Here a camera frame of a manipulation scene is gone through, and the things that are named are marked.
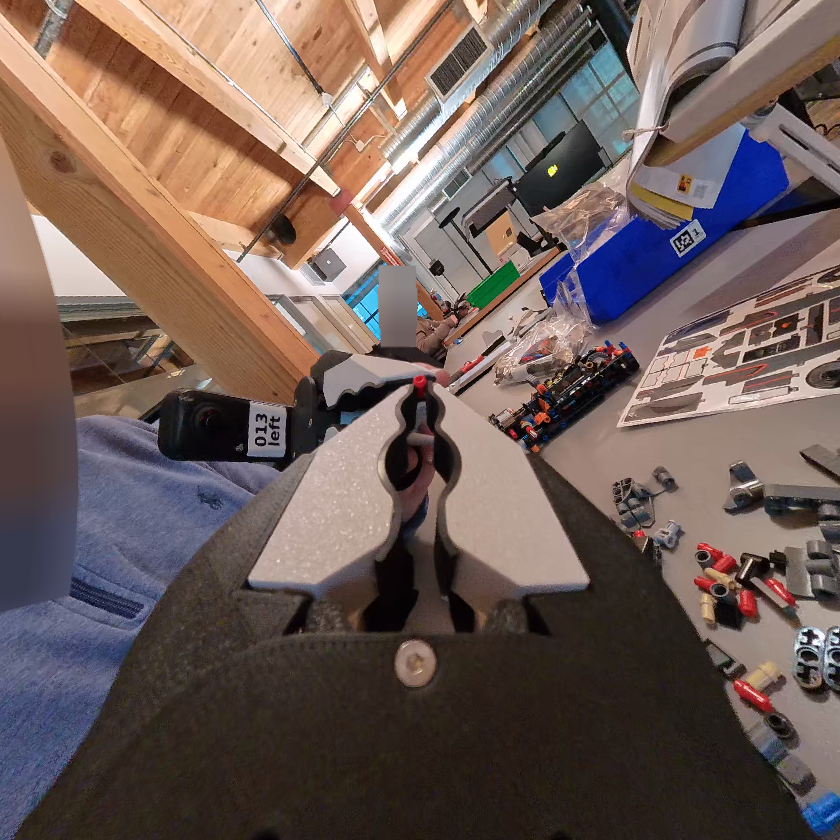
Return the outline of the blue plastic bin with tag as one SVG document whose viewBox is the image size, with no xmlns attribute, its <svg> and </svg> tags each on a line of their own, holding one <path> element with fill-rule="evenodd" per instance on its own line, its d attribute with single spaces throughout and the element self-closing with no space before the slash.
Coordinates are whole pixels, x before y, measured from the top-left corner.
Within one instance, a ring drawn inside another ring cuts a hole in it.
<svg viewBox="0 0 840 840">
<path fill-rule="evenodd" d="M 558 285 L 576 270 L 591 320 L 615 320 L 788 185 L 779 152 L 746 133 L 713 208 L 697 209 L 671 230 L 632 217 L 578 266 L 563 255 L 547 268 L 539 278 L 544 296 L 553 304 Z"/>
</svg>

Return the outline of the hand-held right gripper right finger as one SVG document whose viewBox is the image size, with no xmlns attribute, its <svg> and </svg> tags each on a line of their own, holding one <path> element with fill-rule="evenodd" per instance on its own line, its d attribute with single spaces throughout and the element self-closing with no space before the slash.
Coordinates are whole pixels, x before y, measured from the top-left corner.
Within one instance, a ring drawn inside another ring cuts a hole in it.
<svg viewBox="0 0 840 840">
<path fill-rule="evenodd" d="M 447 632 L 502 601 L 584 592 L 579 554 L 538 477 L 539 459 L 432 386 L 432 558 Z"/>
</svg>

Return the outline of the green bin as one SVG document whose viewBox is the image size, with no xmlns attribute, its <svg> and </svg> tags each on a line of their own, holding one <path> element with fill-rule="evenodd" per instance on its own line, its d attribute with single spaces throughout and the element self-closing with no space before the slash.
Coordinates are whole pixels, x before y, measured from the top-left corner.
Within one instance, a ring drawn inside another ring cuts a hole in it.
<svg viewBox="0 0 840 840">
<path fill-rule="evenodd" d="M 483 309 L 508 289 L 519 277 L 518 268 L 512 260 L 509 260 L 468 292 L 466 299 L 472 308 Z"/>
</svg>

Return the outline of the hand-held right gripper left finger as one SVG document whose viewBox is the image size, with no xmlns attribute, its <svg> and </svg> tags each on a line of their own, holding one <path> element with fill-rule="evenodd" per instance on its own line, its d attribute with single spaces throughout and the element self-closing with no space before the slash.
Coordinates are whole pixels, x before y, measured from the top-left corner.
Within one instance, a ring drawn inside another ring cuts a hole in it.
<svg viewBox="0 0 840 840">
<path fill-rule="evenodd" d="M 403 630 L 418 598 L 406 541 L 427 515 L 428 491 L 406 524 L 398 491 L 413 482 L 408 449 L 421 447 L 432 447 L 426 399 L 400 385 L 313 454 L 248 585 L 309 596 L 315 632 L 353 616 L 373 632 Z"/>
</svg>

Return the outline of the instruction booklet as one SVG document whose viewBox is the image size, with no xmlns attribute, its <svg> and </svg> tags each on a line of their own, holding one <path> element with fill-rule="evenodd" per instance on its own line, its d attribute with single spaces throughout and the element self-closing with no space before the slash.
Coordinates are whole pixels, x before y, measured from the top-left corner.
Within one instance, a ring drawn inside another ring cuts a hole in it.
<svg viewBox="0 0 840 840">
<path fill-rule="evenodd" d="M 736 123 L 673 164 L 643 163 L 672 111 L 801 2 L 641 2 L 627 56 L 640 93 L 625 195 L 636 215 L 673 229 L 714 207 L 745 132 Z"/>
</svg>

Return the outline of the pile of lego pieces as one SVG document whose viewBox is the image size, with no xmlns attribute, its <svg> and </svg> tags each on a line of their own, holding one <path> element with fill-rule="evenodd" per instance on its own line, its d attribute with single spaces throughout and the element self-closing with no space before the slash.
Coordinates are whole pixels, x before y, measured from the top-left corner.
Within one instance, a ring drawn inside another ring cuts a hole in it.
<svg viewBox="0 0 840 840">
<path fill-rule="evenodd" d="M 791 677 L 798 687 L 815 695 L 839 691 L 839 628 L 821 629 L 801 624 L 801 600 L 838 602 L 838 487 L 767 485 L 749 465 L 729 466 L 730 487 L 724 511 L 746 511 L 762 504 L 781 517 L 791 513 L 814 514 L 822 538 L 804 549 L 785 548 L 766 555 L 745 552 L 737 559 L 699 542 L 695 560 L 699 573 L 693 583 L 699 592 L 700 615 L 709 629 L 739 630 L 759 618 L 759 598 L 771 604 L 794 624 Z M 813 772 L 792 752 L 798 733 L 770 693 L 785 678 L 772 661 L 748 671 L 711 637 L 704 648 L 734 694 L 759 713 L 748 729 L 753 746 L 793 795 L 806 824 L 820 838 L 838 838 L 838 793 L 818 783 Z"/>
</svg>

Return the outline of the person's left hand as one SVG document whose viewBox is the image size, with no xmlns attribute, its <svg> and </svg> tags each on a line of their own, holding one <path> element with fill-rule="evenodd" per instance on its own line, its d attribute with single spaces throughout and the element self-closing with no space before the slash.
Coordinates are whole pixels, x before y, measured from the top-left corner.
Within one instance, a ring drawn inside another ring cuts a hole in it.
<svg viewBox="0 0 840 840">
<path fill-rule="evenodd" d="M 398 491 L 402 506 L 402 523 L 408 523 L 423 506 L 427 491 L 435 477 L 434 450 L 432 447 L 409 448 L 407 451 L 406 478 L 411 485 Z"/>
</svg>

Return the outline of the partly built lego model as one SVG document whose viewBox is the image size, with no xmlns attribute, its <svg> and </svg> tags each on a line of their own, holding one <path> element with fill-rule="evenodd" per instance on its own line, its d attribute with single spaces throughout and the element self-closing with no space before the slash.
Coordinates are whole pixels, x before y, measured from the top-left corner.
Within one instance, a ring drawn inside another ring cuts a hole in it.
<svg viewBox="0 0 840 840">
<path fill-rule="evenodd" d="M 638 370 L 637 358 L 624 343 L 605 341 L 575 357 L 562 372 L 538 382 L 527 402 L 489 415 L 487 421 L 537 454 Z"/>
</svg>

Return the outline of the sticker sheet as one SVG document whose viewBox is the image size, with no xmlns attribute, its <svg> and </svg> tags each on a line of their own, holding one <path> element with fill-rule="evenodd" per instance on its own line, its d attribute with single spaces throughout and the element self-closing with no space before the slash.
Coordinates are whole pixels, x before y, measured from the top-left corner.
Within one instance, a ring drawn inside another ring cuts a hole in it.
<svg viewBox="0 0 840 840">
<path fill-rule="evenodd" d="M 617 427 L 838 391 L 839 267 L 800 273 L 666 335 Z"/>
</svg>

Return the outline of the person's blue clothing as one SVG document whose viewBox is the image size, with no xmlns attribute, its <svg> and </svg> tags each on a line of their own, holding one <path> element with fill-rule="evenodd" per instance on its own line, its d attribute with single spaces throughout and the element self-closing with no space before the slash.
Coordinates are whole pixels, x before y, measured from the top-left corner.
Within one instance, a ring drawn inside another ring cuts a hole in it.
<svg viewBox="0 0 840 840">
<path fill-rule="evenodd" d="M 77 542 L 68 596 L 2 613 L 1 838 L 13 838 L 96 720 L 168 585 L 277 471 L 174 461 L 157 430 L 77 420 Z"/>
</svg>

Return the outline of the studio light panel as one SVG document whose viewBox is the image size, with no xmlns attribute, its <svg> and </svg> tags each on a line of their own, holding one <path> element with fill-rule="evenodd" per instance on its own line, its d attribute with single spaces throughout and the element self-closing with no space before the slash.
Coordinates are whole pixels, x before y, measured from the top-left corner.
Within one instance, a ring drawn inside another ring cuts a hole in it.
<svg viewBox="0 0 840 840">
<path fill-rule="evenodd" d="M 489 189 L 489 192 L 466 210 L 461 218 L 462 227 L 470 238 L 477 238 L 517 199 L 516 185 L 505 177 Z"/>
</svg>

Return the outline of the silver ventilation duct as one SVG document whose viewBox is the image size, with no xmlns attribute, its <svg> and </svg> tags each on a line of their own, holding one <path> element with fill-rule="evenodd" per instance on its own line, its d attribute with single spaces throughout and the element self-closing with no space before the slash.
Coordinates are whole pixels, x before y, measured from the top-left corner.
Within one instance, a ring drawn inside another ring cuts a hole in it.
<svg viewBox="0 0 840 840">
<path fill-rule="evenodd" d="M 592 28 L 590 8 L 581 3 L 567 4 L 380 206 L 374 216 L 377 223 L 390 235 L 398 236 L 503 131 L 511 117 L 548 85 Z"/>
</svg>

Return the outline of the cardboard box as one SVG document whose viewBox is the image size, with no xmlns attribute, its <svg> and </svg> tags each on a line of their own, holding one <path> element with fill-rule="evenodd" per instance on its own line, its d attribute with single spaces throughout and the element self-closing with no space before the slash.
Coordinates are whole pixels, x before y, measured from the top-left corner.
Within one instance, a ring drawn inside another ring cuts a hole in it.
<svg viewBox="0 0 840 840">
<path fill-rule="evenodd" d="M 504 262 L 518 247 L 518 231 L 509 211 L 501 213 L 486 228 L 486 236 L 493 253 Z"/>
</svg>

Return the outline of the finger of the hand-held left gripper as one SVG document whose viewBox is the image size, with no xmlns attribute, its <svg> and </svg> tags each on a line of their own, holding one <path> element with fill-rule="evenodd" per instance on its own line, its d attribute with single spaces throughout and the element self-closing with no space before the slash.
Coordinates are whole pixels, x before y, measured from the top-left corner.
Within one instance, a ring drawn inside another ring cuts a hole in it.
<svg viewBox="0 0 840 840">
<path fill-rule="evenodd" d="M 436 380 L 438 369 L 416 362 L 352 354 L 323 373 L 322 396 L 327 408 L 335 408 L 347 395 L 359 396 L 366 388 L 412 384 L 419 375 Z"/>
</svg>

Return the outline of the black TV screen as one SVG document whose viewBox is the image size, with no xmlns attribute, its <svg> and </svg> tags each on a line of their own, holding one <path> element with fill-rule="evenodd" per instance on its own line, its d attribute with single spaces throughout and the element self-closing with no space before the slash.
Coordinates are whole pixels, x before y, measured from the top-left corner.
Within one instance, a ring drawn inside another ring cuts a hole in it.
<svg viewBox="0 0 840 840">
<path fill-rule="evenodd" d="M 599 142 L 585 122 L 578 122 L 528 165 L 514 192 L 528 215 L 536 217 L 566 202 L 608 165 Z"/>
</svg>

